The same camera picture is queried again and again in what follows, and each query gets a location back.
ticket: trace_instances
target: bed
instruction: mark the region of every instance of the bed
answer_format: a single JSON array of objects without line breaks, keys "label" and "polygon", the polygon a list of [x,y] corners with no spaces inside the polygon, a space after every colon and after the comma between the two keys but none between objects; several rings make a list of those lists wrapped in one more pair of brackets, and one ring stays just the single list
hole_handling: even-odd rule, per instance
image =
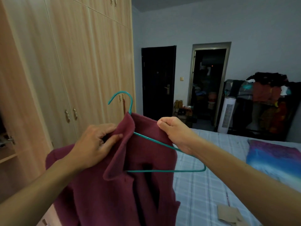
[{"label": "bed", "polygon": [[[248,137],[192,129],[200,137],[209,140],[237,158],[246,161],[249,150]],[[265,141],[301,150],[301,144],[279,141]],[[176,170],[201,169],[203,164],[184,153],[178,153]],[[229,188],[208,168],[205,172],[175,173],[173,188],[176,199],[181,202],[176,226],[228,225],[217,219],[217,204],[238,208],[250,226],[260,226],[260,222],[248,211]]]}]

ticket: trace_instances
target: forearm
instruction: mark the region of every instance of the forearm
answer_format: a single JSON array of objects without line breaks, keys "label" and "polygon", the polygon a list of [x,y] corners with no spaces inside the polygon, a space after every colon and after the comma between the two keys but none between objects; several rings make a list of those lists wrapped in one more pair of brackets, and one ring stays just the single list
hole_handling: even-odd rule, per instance
[{"label": "forearm", "polygon": [[65,159],[0,205],[1,225],[36,225],[78,171]]},{"label": "forearm", "polygon": [[206,140],[194,139],[190,148],[263,225],[301,224],[301,193]]}]

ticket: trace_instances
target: clothes hanger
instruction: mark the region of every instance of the clothes hanger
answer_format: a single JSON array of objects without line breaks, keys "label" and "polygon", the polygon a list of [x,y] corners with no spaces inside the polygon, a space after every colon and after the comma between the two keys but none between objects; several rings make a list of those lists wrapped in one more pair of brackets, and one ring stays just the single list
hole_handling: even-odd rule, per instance
[{"label": "clothes hanger", "polygon": [[[112,100],[113,100],[118,94],[120,94],[120,93],[125,93],[125,94],[127,94],[127,95],[130,97],[130,99],[131,99],[131,104],[130,104],[130,108],[129,108],[129,114],[131,115],[131,114],[132,114],[132,107],[133,107],[133,98],[132,98],[132,96],[131,96],[128,92],[126,92],[126,91],[119,91],[119,92],[115,93],[115,94],[112,96],[112,98],[109,100],[108,105],[109,105],[109,104],[112,102]],[[169,146],[169,145],[167,145],[167,144],[165,144],[165,143],[162,143],[162,142],[160,142],[160,141],[158,141],[158,140],[155,140],[155,139],[149,138],[149,137],[147,137],[147,136],[141,135],[141,134],[139,134],[139,133],[137,133],[137,132],[134,132],[134,134],[137,135],[137,136],[140,136],[140,137],[142,137],[142,138],[145,138],[145,139],[147,139],[147,140],[150,140],[150,141],[152,141],[152,142],[155,142],[155,143],[157,143],[157,144],[160,144],[160,145],[169,147],[169,148],[171,148],[171,149],[174,149],[174,150],[176,150],[176,151],[178,151],[178,152],[182,152],[179,148],[175,148],[175,147]],[[207,167],[206,167],[205,164],[204,164],[204,168],[203,168],[202,170],[134,170],[134,171],[129,170],[129,171],[127,171],[127,172],[131,172],[131,173],[139,173],[139,172],[203,172],[203,171],[206,170],[206,168],[207,168]]]}]

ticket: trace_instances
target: white tower fan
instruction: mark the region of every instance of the white tower fan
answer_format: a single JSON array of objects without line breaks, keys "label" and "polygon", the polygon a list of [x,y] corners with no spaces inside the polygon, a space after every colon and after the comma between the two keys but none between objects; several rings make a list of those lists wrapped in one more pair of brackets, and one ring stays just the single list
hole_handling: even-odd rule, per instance
[{"label": "white tower fan", "polygon": [[236,102],[235,97],[225,97],[217,132],[227,134],[231,117],[233,114],[235,102]]}]

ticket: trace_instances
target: maroon jacket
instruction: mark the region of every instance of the maroon jacket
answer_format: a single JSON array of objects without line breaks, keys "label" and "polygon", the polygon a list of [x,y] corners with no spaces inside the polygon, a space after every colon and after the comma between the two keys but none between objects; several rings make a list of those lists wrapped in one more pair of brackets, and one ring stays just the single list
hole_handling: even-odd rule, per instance
[{"label": "maroon jacket", "polygon": [[[108,135],[123,133],[122,140],[103,161],[77,175],[56,199],[55,209],[63,226],[175,225],[180,203],[172,188],[173,173],[125,170],[174,170],[177,154],[133,135],[134,131],[172,145],[156,121],[126,113]],[[46,168],[66,156],[73,146],[50,152]]]}]

